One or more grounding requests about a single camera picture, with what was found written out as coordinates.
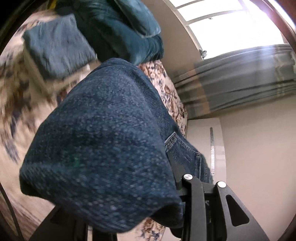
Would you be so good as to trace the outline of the dark blue denim jeans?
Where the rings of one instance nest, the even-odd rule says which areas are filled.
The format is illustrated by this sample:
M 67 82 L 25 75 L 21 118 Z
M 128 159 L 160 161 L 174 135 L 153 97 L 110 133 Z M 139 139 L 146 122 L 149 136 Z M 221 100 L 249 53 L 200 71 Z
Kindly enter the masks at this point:
M 64 207 L 103 232 L 150 217 L 183 225 L 171 165 L 212 183 L 149 78 L 112 58 L 78 83 L 39 126 L 20 168 L 21 191 Z

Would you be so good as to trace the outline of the white cabinet panel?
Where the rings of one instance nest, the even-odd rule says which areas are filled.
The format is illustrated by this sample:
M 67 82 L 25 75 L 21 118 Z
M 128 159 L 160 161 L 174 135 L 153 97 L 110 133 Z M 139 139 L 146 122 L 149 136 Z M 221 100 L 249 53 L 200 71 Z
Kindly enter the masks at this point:
M 186 139 L 204 155 L 213 182 L 226 182 L 226 155 L 220 119 L 189 120 Z

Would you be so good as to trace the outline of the grey striped curtain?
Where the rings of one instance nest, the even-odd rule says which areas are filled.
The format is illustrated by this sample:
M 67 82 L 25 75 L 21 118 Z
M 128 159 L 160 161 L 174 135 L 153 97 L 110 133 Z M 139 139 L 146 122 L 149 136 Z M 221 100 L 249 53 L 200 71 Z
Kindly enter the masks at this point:
M 295 52 L 288 44 L 237 50 L 200 62 L 174 82 L 188 118 L 197 119 L 295 93 Z

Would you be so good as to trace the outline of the teal velvet pillow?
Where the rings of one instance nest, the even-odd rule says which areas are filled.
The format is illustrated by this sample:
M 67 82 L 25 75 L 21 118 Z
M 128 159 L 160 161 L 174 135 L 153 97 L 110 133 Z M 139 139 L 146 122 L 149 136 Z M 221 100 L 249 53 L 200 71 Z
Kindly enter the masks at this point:
M 55 11 L 75 16 L 101 62 L 121 58 L 139 65 L 164 56 L 161 28 L 142 1 L 57 1 Z

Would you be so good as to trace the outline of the floral plush bed blanket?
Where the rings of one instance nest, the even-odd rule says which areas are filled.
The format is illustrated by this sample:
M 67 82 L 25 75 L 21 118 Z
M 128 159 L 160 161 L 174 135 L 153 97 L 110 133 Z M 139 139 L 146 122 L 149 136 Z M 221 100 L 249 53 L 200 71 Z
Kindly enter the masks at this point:
M 53 209 L 50 202 L 22 194 L 19 169 L 32 139 L 45 118 L 63 101 L 68 92 L 99 65 L 94 63 L 72 83 L 55 87 L 60 90 L 44 95 L 31 80 L 23 58 L 23 33 L 58 15 L 54 10 L 30 15 L 14 33 L 1 54 L 1 184 L 13 206 L 23 238 L 29 240 L 37 227 Z M 187 112 L 173 82 L 160 60 L 138 66 L 158 91 L 171 117 L 185 135 Z M 118 240 L 165 240 L 166 228 L 150 218 L 133 230 L 118 235 Z

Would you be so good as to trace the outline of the bright window with frame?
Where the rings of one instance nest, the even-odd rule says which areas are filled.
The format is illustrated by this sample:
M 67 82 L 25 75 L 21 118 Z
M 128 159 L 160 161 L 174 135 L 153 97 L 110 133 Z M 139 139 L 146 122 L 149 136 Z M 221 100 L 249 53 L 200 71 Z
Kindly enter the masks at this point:
M 252 47 L 287 43 L 252 1 L 166 1 L 206 58 Z

